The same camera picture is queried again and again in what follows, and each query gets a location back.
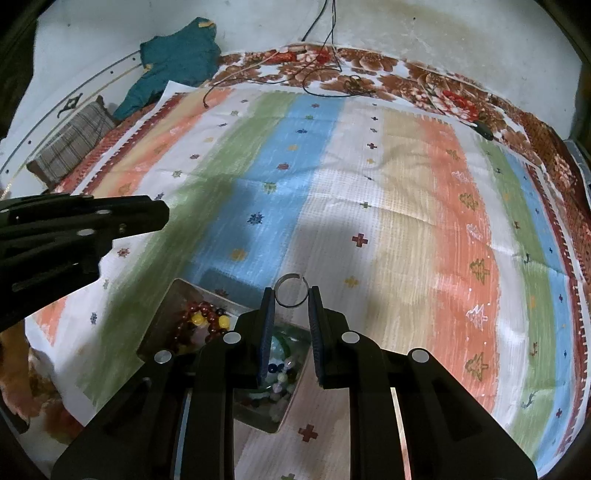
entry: red bead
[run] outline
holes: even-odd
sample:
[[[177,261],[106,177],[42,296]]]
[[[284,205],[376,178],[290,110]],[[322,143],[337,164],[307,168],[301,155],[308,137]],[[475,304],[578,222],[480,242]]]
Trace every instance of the red bead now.
[[[187,303],[187,310],[189,313],[195,313],[199,310],[199,304],[196,301],[190,301]]]

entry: plaid cushion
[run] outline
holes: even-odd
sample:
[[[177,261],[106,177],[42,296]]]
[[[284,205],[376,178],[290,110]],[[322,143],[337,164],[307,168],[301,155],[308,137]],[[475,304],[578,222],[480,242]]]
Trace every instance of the plaid cushion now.
[[[102,98],[86,105],[56,133],[27,169],[52,189],[68,175],[103,138],[115,127]]]

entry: green stripe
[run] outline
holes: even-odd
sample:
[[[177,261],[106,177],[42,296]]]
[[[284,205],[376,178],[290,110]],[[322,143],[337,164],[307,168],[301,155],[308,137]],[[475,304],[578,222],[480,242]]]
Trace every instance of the green stripe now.
[[[524,390],[521,393],[519,410],[509,432],[524,452],[533,458],[544,433],[544,428],[554,401],[554,357],[556,339],[554,336],[554,307],[550,295],[550,280],[543,264],[544,252],[535,231],[531,212],[527,207],[519,180],[511,169],[501,149],[491,142],[482,140],[480,147],[492,164],[493,172],[499,168],[502,173],[493,173],[496,187],[501,194],[506,215],[511,223],[519,254],[526,254],[534,261],[525,264],[520,261],[524,280],[525,301],[529,318],[528,336],[530,351],[537,342],[537,354],[528,355],[529,365]],[[514,222],[519,222],[519,229]],[[530,394],[535,393],[532,404],[527,408]]]
[[[262,95],[251,117],[238,120],[204,167],[174,193],[170,220],[148,241],[141,259],[121,280],[100,322],[97,344],[78,386],[101,408],[141,366],[135,352],[166,289],[199,246],[207,225],[235,189],[259,150],[296,99],[295,93]]]

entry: blue stripe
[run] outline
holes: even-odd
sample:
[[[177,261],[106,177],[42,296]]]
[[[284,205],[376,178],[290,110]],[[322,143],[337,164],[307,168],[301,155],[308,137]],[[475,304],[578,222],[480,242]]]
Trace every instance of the blue stripe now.
[[[233,193],[208,227],[185,279],[208,290],[223,289],[242,305],[259,306],[264,288],[277,279],[343,104],[298,94],[250,169],[233,181]],[[288,169],[277,168],[282,164]],[[261,223],[256,222],[259,214]],[[240,251],[244,260],[233,259],[232,253]]]
[[[554,307],[556,385],[547,386],[547,388],[555,387],[554,404],[553,414],[546,423],[538,450],[535,454],[534,463],[536,468],[540,469],[550,463],[556,455],[557,448],[569,422],[570,407],[573,402],[574,392],[571,385],[571,378],[574,375],[573,325],[570,308],[569,278],[564,271],[554,232],[552,231],[550,221],[544,214],[545,208],[533,181],[517,158],[508,152],[504,153],[507,162],[509,162],[513,172],[519,179],[519,185],[524,193],[525,201],[534,221],[537,236],[544,251],[543,259],[533,258],[532,261],[539,262],[547,267],[552,304]],[[562,414],[557,417],[556,412],[559,409]]]

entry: blue snowflake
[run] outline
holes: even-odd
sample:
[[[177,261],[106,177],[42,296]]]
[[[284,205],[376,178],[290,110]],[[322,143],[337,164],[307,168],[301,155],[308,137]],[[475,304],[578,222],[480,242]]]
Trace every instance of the blue snowflake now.
[[[258,223],[262,223],[263,218],[264,217],[261,215],[261,212],[253,213],[248,219],[248,223],[251,225],[256,225]]]

